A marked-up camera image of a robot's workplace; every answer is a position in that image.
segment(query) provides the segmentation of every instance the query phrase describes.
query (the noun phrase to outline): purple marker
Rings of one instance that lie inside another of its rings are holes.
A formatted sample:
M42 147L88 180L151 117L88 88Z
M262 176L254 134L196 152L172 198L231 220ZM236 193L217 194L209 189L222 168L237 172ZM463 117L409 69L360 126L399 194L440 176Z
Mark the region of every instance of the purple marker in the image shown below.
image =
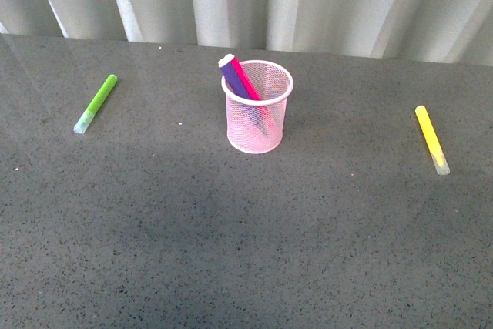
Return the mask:
M224 78L230 84L233 92L244 99L252 99L245 89L245 86L241 82L240 77L236 73L231 61L234 59L234 55L228 54L218 62L219 68L224 75Z

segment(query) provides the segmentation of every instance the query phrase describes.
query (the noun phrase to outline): pink marker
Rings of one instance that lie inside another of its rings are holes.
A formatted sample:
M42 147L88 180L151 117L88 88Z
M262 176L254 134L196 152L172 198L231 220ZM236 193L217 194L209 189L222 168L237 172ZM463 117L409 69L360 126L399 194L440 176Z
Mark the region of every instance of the pink marker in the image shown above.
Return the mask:
M236 71L238 77L240 77L240 80L243 83L245 89L247 90L250 98L252 100L262 100L259 96L259 93L255 90L255 87L253 86L252 82L248 78L247 74L241 68L240 62L238 62L238 59L235 56L231 59L231 66Z
M252 82L248 78L247 74L243 70L243 67L241 66L238 59L234 55L231 55L231 57L232 57L230 60L231 66L233 67L234 71L240 78L240 81L245 87L245 90L248 92L250 98L252 100L262 100L262 98L260 98L259 93L255 90L255 87L253 86ZM259 110L260 113L262 114L262 117L267 121L267 125L269 125L270 129L275 130L275 124L270 114L269 107L267 106L259 107Z

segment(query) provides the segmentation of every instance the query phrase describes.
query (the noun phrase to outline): pen holder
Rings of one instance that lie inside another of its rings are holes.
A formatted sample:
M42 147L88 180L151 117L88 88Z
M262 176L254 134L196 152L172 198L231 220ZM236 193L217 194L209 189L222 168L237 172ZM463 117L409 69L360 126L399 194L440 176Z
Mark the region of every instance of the pen holder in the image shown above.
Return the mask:
M293 91L293 77L280 65L268 61L240 63L262 100L234 94L224 79L227 136L231 145L245 153L265 153L283 138L287 97Z

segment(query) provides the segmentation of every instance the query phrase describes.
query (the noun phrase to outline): gray countertop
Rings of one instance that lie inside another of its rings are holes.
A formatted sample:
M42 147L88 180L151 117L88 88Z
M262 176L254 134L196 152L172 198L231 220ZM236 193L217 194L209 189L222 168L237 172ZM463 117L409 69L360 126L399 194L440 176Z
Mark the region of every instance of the gray countertop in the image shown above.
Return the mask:
M227 140L228 52L293 75L270 153ZM491 327L492 80L471 65L3 35L0 327Z

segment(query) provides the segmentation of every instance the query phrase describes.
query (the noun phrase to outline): green marker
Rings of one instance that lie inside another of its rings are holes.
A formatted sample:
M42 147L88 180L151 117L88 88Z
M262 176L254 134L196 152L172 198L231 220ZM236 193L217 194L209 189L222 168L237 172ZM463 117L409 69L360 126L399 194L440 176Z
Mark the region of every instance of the green marker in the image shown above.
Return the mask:
M74 126L75 133L83 134L86 132L87 127L101 108L102 104L105 102L108 95L111 93L113 86L115 86L117 81L118 79L115 75L108 76L105 83L102 84L101 89L99 89L90 104L87 106L87 109L84 111L82 116L80 116L79 121L77 121Z

